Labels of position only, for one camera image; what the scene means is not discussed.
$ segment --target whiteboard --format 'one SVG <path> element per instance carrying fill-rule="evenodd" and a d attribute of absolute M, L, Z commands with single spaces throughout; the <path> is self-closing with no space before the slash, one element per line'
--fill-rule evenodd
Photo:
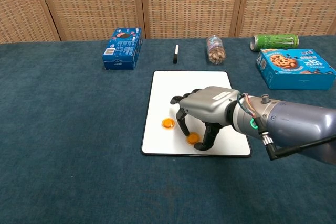
<path fill-rule="evenodd" d="M 250 156 L 251 149 L 245 135 L 231 126 L 220 130 L 214 146 L 210 150 L 199 151 L 187 143 L 181 131 L 176 113 L 180 106 L 171 105 L 176 95 L 184 95 L 194 89 L 209 86 L 231 88 L 226 72 L 223 71 L 156 71 L 153 74 L 149 106 L 146 116 L 141 152 L 145 155 L 214 155 Z M 173 129 L 165 129 L 161 123 L 166 118 L 175 121 Z M 185 117 L 190 132 L 197 132 L 203 141 L 204 123 L 190 115 Z"/>

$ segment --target robotic hand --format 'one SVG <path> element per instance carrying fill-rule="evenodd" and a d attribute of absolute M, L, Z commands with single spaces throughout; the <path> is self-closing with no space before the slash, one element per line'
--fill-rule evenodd
<path fill-rule="evenodd" d="M 311 105 L 270 100 L 268 95 L 253 97 L 221 87 L 195 89 L 175 96 L 176 114 L 182 132 L 189 136 L 185 117 L 205 123 L 202 143 L 194 148 L 210 149 L 220 129 L 232 126 L 241 134 L 262 139 L 271 160 L 302 151 L 316 160 L 336 165 L 336 110 Z M 274 142 L 282 145 L 277 149 Z"/>

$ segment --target table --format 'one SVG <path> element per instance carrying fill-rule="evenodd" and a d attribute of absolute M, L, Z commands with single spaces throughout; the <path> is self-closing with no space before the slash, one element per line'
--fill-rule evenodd
<path fill-rule="evenodd" d="M 154 70 L 224 70 L 253 95 L 336 108 L 329 91 L 269 90 L 249 38 L 144 40 L 135 70 L 103 69 L 106 41 L 0 45 L 1 223 L 334 223 L 336 167 L 302 155 L 140 153 Z M 179 44 L 178 64 L 173 65 Z M 336 37 L 301 37 L 336 67 Z"/>

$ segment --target woven wall panel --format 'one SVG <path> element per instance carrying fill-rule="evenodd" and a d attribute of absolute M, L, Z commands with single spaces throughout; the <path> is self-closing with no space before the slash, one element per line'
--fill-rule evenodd
<path fill-rule="evenodd" d="M 147 37 L 228 37 L 235 0 L 143 0 Z"/>
<path fill-rule="evenodd" d="M 325 35 L 335 18 L 336 0 L 246 0 L 236 35 Z"/>
<path fill-rule="evenodd" d="M 62 40 L 109 39 L 116 27 L 141 26 L 136 0 L 47 0 Z"/>
<path fill-rule="evenodd" d="M 0 0 L 0 43 L 55 40 L 44 0 Z"/>

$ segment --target blue box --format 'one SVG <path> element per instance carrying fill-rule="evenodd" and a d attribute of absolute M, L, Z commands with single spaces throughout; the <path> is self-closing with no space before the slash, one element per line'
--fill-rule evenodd
<path fill-rule="evenodd" d="M 257 66 L 270 89 L 328 90 L 336 77 L 313 49 L 262 49 Z"/>
<path fill-rule="evenodd" d="M 105 69 L 134 69 L 141 45 L 140 27 L 117 28 L 102 54 Z"/>

